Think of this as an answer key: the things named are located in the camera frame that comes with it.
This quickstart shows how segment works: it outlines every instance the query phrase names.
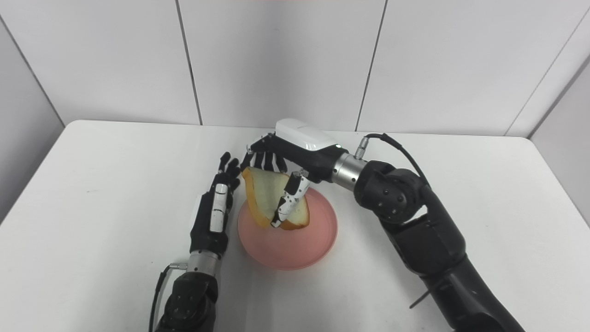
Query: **robot finger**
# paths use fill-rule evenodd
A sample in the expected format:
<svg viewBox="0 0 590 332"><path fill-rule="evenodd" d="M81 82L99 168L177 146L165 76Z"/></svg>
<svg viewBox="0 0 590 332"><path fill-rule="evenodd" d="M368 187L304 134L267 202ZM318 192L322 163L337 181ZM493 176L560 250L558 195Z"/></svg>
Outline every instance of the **robot finger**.
<svg viewBox="0 0 590 332"><path fill-rule="evenodd" d="M238 175L240 174L240 168L238 167L234 167L234 168L227 168L227 174L230 176L230 181L233 181L233 179L236 179L238 177Z"/></svg>
<svg viewBox="0 0 590 332"><path fill-rule="evenodd" d="M278 171L281 173L287 172L287 164L285 163L285 159L279 155L274 155L275 160L274 162L277 164Z"/></svg>
<svg viewBox="0 0 590 332"><path fill-rule="evenodd" d="M218 170L224 172L225 171L225 165L227 165L227 162L230 161L231 159L231 154L229 152L224 153L221 158L219 159L219 168Z"/></svg>
<svg viewBox="0 0 590 332"><path fill-rule="evenodd" d="M233 193L240 186L240 179L235 178L230 182L230 193Z"/></svg>
<svg viewBox="0 0 590 332"><path fill-rule="evenodd" d="M264 153L264 170L265 171L274 171L273 168L273 153L265 152Z"/></svg>
<svg viewBox="0 0 590 332"><path fill-rule="evenodd" d="M254 159L254 167L262 169L262 160L264 159L264 153L256 153L256 159Z"/></svg>
<svg viewBox="0 0 590 332"><path fill-rule="evenodd" d="M245 170L246 167L250 166L250 162L252 161L253 157L254 157L254 154L252 154L250 152L246 152L246 155L244 156L244 160L242 160L242 163L240 164L241 171Z"/></svg>
<svg viewBox="0 0 590 332"><path fill-rule="evenodd" d="M233 170L234 168L238 167L239 163L240 163L240 161L238 160L238 158L234 158L232 161L230 161L229 164L227 164L226 172L229 172L229 171Z"/></svg>
<svg viewBox="0 0 590 332"><path fill-rule="evenodd" d="M225 201L225 207L227 208L227 212L231 210L231 207L234 205L234 196L227 195L227 200Z"/></svg>

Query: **pink bowl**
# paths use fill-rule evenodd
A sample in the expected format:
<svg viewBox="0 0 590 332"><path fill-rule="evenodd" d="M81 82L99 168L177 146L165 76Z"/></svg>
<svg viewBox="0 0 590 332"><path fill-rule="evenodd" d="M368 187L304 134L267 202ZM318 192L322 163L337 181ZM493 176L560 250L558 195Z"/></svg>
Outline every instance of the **pink bowl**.
<svg viewBox="0 0 590 332"><path fill-rule="evenodd" d="M326 256L338 233L336 213L328 200L314 189L310 188L305 198L309 225L297 230L258 226L248 202L244 202L238 215L238 234L252 258L272 269L296 270Z"/></svg>

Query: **robotic hand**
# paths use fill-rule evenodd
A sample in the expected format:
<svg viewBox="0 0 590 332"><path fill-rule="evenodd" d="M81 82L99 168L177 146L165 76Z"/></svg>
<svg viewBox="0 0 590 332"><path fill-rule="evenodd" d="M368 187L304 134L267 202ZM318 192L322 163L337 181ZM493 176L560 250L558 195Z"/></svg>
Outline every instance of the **robotic hand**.
<svg viewBox="0 0 590 332"><path fill-rule="evenodd" d="M227 249L228 215L233 205L233 192L240 185L239 161L226 152L219 171L203 196L191 230L191 256L188 263L170 264L161 274L152 303L149 332L153 322L159 290L168 270L186 272L174 281L164 314L156 332L212 332L215 323L215 303L219 294L217 280L221 258Z"/></svg>
<svg viewBox="0 0 590 332"><path fill-rule="evenodd" d="M417 173L382 161L362 159L370 138L379 138L400 150ZM496 299L466 254L465 240L432 191L424 173L410 154L387 134L365 136L354 155L324 132L294 119L277 122L276 131L248 147L244 169L254 156L261 166L272 155L277 165L287 159L302 167L294 172L279 201L272 222L278 227L290 214L293 198L305 194L309 182L327 181L352 191L357 203L372 210L406 267L417 274L449 325L456 332L524 332ZM286 167L279 166L283 172ZM427 207L427 213L413 219Z"/></svg>

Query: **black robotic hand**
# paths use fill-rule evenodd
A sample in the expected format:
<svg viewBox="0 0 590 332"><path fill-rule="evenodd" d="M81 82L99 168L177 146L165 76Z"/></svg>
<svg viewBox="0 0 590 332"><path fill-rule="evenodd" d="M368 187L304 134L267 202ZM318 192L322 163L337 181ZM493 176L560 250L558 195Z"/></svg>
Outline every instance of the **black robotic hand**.
<svg viewBox="0 0 590 332"><path fill-rule="evenodd" d="M260 146L259 149L257 149L257 151L250 150L246 152L246 156L240 164L240 169L243 171L246 167L250 166L252 158L254 158L254 167L260 168L265 171L274 171L274 158L274 163L277 166L277 170L281 173L287 172L287 164L285 163L285 159L283 157L274 154L270 151L258 152L262 150L266 150L264 146Z"/></svg>
<svg viewBox="0 0 590 332"><path fill-rule="evenodd" d="M190 252L208 250L220 257L227 248L228 237L225 232L230 210L234 204L234 191L240 185L239 161L226 152L219 161L209 191L201 196L201 203L191 230Z"/></svg>
<svg viewBox="0 0 590 332"><path fill-rule="evenodd" d="M230 159L229 152L223 154L209 190L201 196L191 230L188 263L171 264L160 275L152 303L149 332L153 331L159 290L172 266L186 269L186 272L174 281L156 332L213 331L219 294L219 266L228 244L228 215L233 206L234 190L240 185L239 161Z"/></svg>

